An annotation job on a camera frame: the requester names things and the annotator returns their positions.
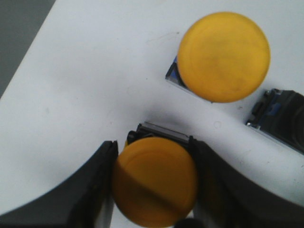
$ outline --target yellow disc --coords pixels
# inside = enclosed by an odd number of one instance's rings
[[[212,102],[233,102],[263,82],[270,49],[263,31],[232,12],[203,17],[184,35],[177,64],[185,85]]]
[[[195,164],[179,144],[159,137],[137,140],[118,156],[112,194],[120,211],[144,227],[167,227],[196,201]]]

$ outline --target white surface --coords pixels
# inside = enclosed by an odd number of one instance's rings
[[[0,213],[50,190],[105,140],[143,121],[205,140],[246,176],[304,205],[304,156],[244,125],[265,89],[304,94],[302,0],[57,0],[0,101]],[[268,75],[244,100],[211,104],[164,76],[187,28],[217,11],[255,21]],[[135,227],[117,209],[112,227]]]

